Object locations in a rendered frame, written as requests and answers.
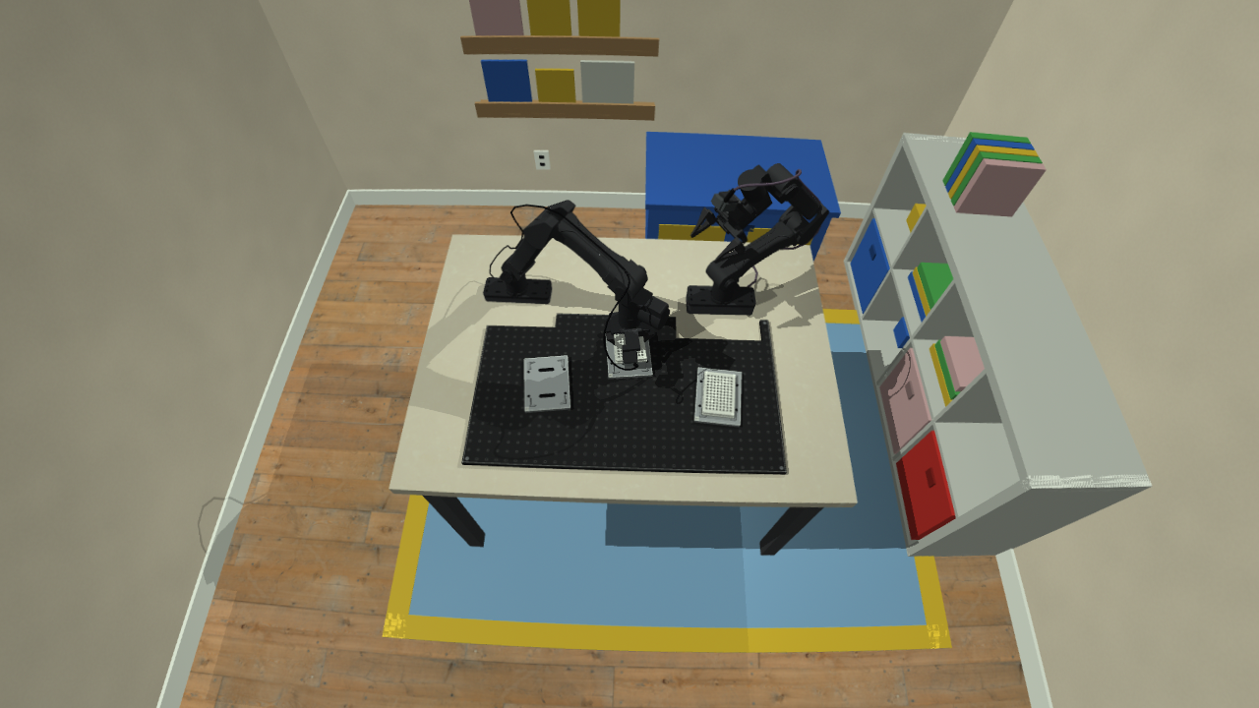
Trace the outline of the black perforated breadboard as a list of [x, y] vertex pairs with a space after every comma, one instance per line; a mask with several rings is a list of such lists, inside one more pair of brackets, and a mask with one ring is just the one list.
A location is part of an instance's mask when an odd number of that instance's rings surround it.
[[[462, 465], [786, 475], [768, 320], [760, 340], [648, 339], [652, 377], [611, 380], [604, 317], [487, 325]], [[570, 409], [522, 411], [522, 359], [570, 359]], [[695, 422], [697, 368], [742, 372], [742, 426]]]

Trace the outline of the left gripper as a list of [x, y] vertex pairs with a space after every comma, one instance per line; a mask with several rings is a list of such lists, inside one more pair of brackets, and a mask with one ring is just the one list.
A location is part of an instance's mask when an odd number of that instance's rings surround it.
[[692, 233], [690, 234], [690, 237], [692, 238], [697, 236], [697, 233], [701, 233], [703, 231], [711, 227], [715, 223], [715, 220], [718, 220], [718, 224], [721, 227], [723, 231], [726, 232], [726, 234], [730, 233], [730, 236], [737, 238], [733, 239], [730, 244], [728, 244], [726, 248], [721, 251], [721, 254], [718, 256], [718, 260], [714, 260], [716, 265], [718, 262], [721, 262], [724, 260], [731, 260], [733, 257], [744, 254], [743, 243], [745, 243], [749, 239], [747, 238], [747, 234], [744, 234], [744, 231], [742, 229], [744, 229], [744, 227], [748, 227], [750, 222], [755, 219], [755, 213], [754, 210], [752, 210], [752, 207], [745, 207], [748, 203], [744, 202], [744, 199], [739, 199], [737, 194], [734, 194], [734, 197], [728, 199], [728, 203], [729, 205], [735, 205], [738, 203], [737, 210], [725, 210], [725, 213], [721, 213], [721, 210], [718, 210], [718, 207], [715, 207], [714, 210], [716, 210], [718, 213], [718, 218], [715, 218], [713, 210], [705, 207], [701, 212], [701, 215], [697, 217], [697, 226], [695, 227], [695, 229], [692, 229]]

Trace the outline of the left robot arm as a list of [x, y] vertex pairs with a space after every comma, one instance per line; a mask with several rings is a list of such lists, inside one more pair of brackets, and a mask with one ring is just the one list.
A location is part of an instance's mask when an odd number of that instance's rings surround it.
[[[787, 178], [793, 178], [793, 174], [782, 164], [774, 164], [767, 171], [760, 165], [757, 165], [742, 173], [742, 176], [738, 178], [738, 185], [774, 183]], [[776, 186], [743, 186], [742, 194], [744, 202], [748, 203], [745, 207], [752, 207], [755, 218], [768, 207], [772, 207], [768, 191], [781, 205], [788, 202], [791, 207], [784, 210], [776, 227], [744, 246], [744, 254], [737, 256], [733, 260], [724, 260], [718, 262], [718, 265], [710, 262], [705, 272], [713, 278], [713, 286], [687, 286], [689, 306], [755, 307], [754, 288], [742, 287], [742, 285], [738, 285], [739, 278], [752, 266], [758, 265], [760, 260], [767, 260], [771, 254], [776, 254], [781, 248], [789, 247], [791, 244], [807, 244], [815, 236], [815, 231], [818, 231], [821, 227], [823, 218], [830, 213], [827, 207], [820, 205], [820, 202], [816, 202], [815, 197], [810, 195], [810, 191], [806, 190], [805, 184], [799, 179], [794, 179], [793, 181], [784, 181]]]

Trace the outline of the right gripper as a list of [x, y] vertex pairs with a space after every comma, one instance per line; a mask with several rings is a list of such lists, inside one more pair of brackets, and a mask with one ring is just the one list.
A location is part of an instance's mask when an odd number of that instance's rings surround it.
[[645, 341], [655, 338], [655, 328], [642, 323], [638, 317], [624, 317], [621, 312], [618, 320], [618, 312], [612, 312], [611, 321], [606, 328], [606, 339], [613, 341], [614, 345], [614, 334], [624, 334], [626, 345], [622, 345], [624, 362], [637, 362], [635, 351], [641, 351], [640, 336], [643, 336]]

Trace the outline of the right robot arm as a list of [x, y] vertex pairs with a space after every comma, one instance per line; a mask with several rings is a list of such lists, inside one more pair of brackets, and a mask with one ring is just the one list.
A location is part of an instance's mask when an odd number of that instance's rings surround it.
[[[608, 285], [607, 287], [614, 292], [616, 301], [624, 295], [624, 299], [618, 302], [621, 315], [638, 317], [642, 323], [658, 328], [658, 330], [663, 328], [670, 315], [669, 305], [643, 288], [648, 278], [646, 268], [635, 265], [633, 260], [627, 261], [624, 256], [614, 254], [614, 251], [602, 243], [590, 231], [585, 231], [583, 223], [572, 213], [575, 205], [572, 204], [570, 199], [549, 208], [560, 214], [544, 209], [538, 218], [531, 220], [529, 227], [522, 228], [522, 241], [515, 249], [515, 254], [511, 254], [501, 265], [504, 273], [500, 278], [486, 278], [483, 297], [550, 299], [551, 278], [526, 278], [522, 273], [526, 273], [526, 270], [535, 265], [534, 257], [538, 257], [548, 242], [554, 238], [570, 247], [575, 254], [580, 256], [580, 260], [584, 260], [599, 273], [604, 283]], [[630, 273], [630, 278], [627, 278], [624, 270]], [[520, 281], [517, 281], [519, 278]], [[624, 294], [626, 288], [627, 294]]]

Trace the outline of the white well plate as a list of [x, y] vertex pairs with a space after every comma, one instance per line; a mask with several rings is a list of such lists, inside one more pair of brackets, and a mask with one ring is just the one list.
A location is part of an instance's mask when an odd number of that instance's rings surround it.
[[737, 375], [723, 375], [723, 373], [713, 372], [704, 373], [701, 414], [737, 418]]
[[[640, 336], [640, 341], [641, 341], [641, 351], [637, 351], [637, 363], [647, 362], [647, 357], [646, 357], [646, 341], [643, 339], [643, 336]], [[624, 348], [622, 348], [622, 345], [626, 345], [624, 334], [614, 334], [614, 362], [616, 362], [616, 364], [623, 364], [624, 363]]]

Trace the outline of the white rectangular plate holder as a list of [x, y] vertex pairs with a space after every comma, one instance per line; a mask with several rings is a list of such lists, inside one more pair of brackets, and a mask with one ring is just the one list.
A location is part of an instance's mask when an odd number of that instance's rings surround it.
[[570, 409], [570, 359], [522, 359], [522, 411]]

